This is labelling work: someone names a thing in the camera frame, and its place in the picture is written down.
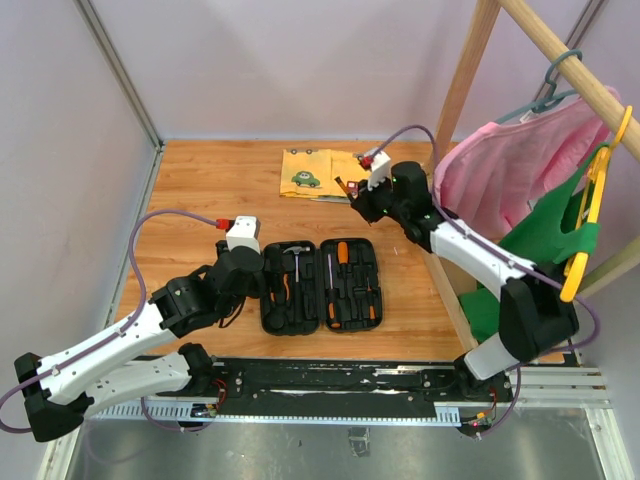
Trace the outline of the black plastic tool case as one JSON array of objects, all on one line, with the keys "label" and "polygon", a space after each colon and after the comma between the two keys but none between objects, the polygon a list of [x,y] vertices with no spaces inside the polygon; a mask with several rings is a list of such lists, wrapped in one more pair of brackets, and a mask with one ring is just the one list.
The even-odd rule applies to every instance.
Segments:
[{"label": "black plastic tool case", "polygon": [[[337,244],[346,241],[349,245],[347,277],[339,272]],[[299,282],[289,275],[291,300],[288,305],[271,302],[272,280],[276,274],[292,270],[293,256],[283,250],[292,245],[309,245],[311,250],[300,256]],[[334,287],[337,290],[336,306],[341,327],[333,329],[328,313],[329,278],[327,255],[333,262]],[[308,240],[272,243],[264,249],[264,276],[267,293],[260,300],[260,315],[263,330],[274,336],[308,335],[324,325],[335,333],[355,333],[379,327],[383,320],[383,298],[379,280],[379,269],[373,244],[365,238],[327,239],[319,245]],[[369,318],[366,297],[367,278],[375,297],[376,319]]]}]

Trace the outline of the small black precision screwdriver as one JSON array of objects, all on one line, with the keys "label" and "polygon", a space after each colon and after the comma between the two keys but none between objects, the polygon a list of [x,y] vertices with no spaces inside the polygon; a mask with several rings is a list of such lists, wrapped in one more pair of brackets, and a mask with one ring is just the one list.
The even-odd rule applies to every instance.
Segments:
[{"label": "small black precision screwdriver", "polygon": [[371,287],[371,284],[368,278],[366,282],[367,282],[366,297],[367,297],[368,308],[369,308],[369,318],[371,321],[374,321],[376,319],[375,297],[374,297],[373,289]]}]

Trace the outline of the orange needle nose pliers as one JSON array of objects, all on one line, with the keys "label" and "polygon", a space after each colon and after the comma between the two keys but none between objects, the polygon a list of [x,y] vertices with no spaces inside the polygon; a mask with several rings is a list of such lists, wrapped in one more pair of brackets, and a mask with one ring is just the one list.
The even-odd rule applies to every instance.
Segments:
[{"label": "orange needle nose pliers", "polygon": [[287,273],[276,274],[272,280],[271,302],[275,305],[288,305],[291,300],[289,275]]}]

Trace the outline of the black handled screwdriver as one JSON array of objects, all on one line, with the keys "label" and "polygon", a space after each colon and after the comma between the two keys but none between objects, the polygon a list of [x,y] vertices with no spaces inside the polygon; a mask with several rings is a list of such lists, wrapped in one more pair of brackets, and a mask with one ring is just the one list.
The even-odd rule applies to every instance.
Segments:
[{"label": "black handled screwdriver", "polygon": [[328,290],[328,313],[331,321],[331,327],[333,329],[339,329],[341,327],[341,321],[338,315],[338,309],[336,306],[337,290],[334,287],[333,276],[333,262],[330,254],[327,255],[327,267],[329,278],[329,290]]}]

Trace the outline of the claw hammer black grip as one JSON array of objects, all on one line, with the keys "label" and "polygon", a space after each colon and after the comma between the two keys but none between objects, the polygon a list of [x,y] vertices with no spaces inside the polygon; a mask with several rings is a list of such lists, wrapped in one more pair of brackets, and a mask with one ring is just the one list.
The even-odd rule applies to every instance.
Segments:
[{"label": "claw hammer black grip", "polygon": [[300,256],[302,253],[308,253],[311,250],[309,245],[292,245],[283,250],[284,254],[291,254],[293,256],[292,265],[293,269],[287,269],[286,273],[289,274],[295,283],[299,282],[300,275]]}]

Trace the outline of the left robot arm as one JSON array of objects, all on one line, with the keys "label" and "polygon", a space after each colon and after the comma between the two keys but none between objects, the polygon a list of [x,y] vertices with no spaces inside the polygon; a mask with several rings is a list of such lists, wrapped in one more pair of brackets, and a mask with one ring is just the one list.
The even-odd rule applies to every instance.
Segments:
[{"label": "left robot arm", "polygon": [[136,357],[230,317],[265,290],[264,258],[255,240],[228,241],[216,262],[170,280],[140,310],[63,352],[25,353],[14,362],[29,422],[38,442],[56,440],[86,417],[154,394],[200,396],[214,383],[213,360],[186,343],[154,361]]}]

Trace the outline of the orange handled screwdriver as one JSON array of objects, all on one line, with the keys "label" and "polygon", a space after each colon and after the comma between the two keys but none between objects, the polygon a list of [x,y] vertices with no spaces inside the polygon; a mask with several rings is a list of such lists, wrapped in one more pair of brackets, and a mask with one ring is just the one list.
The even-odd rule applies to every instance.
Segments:
[{"label": "orange handled screwdriver", "polygon": [[337,244],[337,259],[340,275],[345,279],[347,277],[349,265],[349,245],[346,241],[340,241]]}]

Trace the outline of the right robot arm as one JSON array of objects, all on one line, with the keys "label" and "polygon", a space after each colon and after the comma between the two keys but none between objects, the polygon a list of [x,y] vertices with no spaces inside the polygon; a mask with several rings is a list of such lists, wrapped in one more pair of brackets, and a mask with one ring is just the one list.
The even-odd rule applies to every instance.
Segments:
[{"label": "right robot arm", "polygon": [[411,242],[465,270],[499,303],[497,333],[454,363],[460,397],[477,399],[497,374],[537,359],[578,331],[575,309],[561,300],[552,267],[507,252],[439,209],[418,163],[367,156],[360,164],[369,176],[349,198],[351,207],[368,223],[394,220]]}]

